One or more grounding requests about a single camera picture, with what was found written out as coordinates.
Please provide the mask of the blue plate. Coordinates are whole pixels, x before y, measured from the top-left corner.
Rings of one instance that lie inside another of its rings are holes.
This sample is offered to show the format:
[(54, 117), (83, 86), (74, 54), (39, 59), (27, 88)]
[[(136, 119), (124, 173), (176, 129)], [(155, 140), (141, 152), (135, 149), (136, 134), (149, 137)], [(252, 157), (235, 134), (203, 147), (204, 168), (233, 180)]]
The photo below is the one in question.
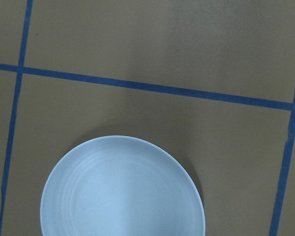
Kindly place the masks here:
[(166, 151), (129, 136), (86, 141), (44, 186), (45, 236), (203, 236), (204, 207), (187, 171)]

